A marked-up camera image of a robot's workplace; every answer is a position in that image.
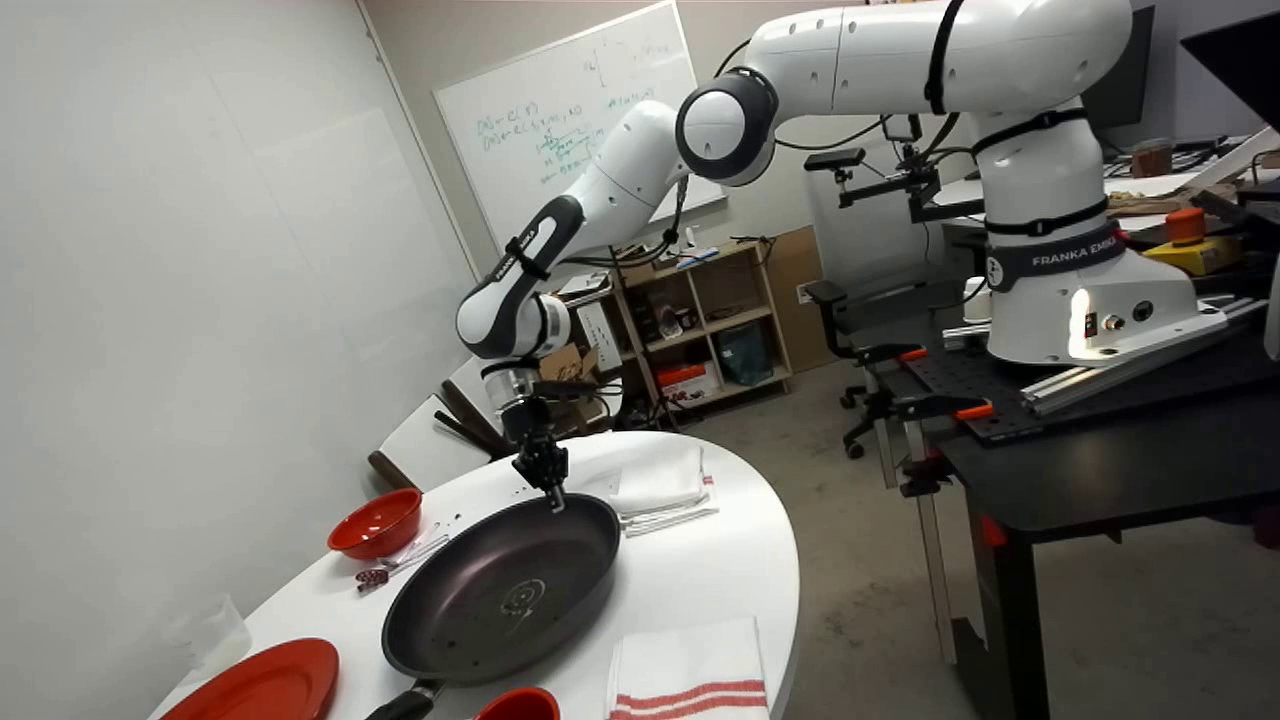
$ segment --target wall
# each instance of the wall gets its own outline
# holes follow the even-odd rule
[[[494,63],[504,63],[529,49],[553,43],[580,29],[603,24],[631,8],[648,8],[648,0],[365,0],[377,37],[399,75],[414,120],[423,133],[427,156],[440,169],[445,196],[462,217],[470,249],[476,259],[496,259],[496,240],[484,230],[484,213],[476,192],[451,153],[445,118],[436,107],[436,90],[470,79]],[[758,24],[830,8],[830,0],[682,0],[687,54],[698,75],[708,79],[728,49],[758,33]],[[789,139],[838,139],[870,120],[792,120],[779,137]],[[708,240],[723,238],[778,238],[809,223],[805,201],[805,156],[779,149],[773,172],[751,190],[733,190],[728,205],[692,217],[692,230]],[[870,223],[861,233],[912,233],[900,223]]]
[[[1172,137],[1213,139],[1224,133],[1258,133],[1259,118],[1240,105],[1192,54],[1184,37],[1224,29],[1259,13],[1278,13],[1278,0],[1136,0],[1157,8],[1151,75],[1143,124],[1117,133],[1122,139]]]
[[[143,716],[365,501],[470,285],[348,0],[0,0],[0,716]]]

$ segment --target red bowl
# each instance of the red bowl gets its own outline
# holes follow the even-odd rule
[[[397,558],[404,545],[414,545],[419,521],[423,521],[423,491],[419,490],[397,490],[383,491],[377,501],[370,501],[365,509],[356,509],[354,516],[343,516],[332,531],[327,531],[327,550],[343,553],[354,559],[389,559]]]

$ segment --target shelving unit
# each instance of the shelving unit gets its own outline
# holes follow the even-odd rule
[[[792,377],[761,245],[692,268],[619,268],[617,295],[652,404],[706,410]]]

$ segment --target red plate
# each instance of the red plate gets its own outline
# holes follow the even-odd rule
[[[336,647],[327,641],[287,641],[199,684],[164,720],[319,720],[332,687]]]

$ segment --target table leg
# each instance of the table leg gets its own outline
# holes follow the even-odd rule
[[[958,622],[958,675],[985,720],[1047,720],[1038,558],[967,501],[985,635]]]

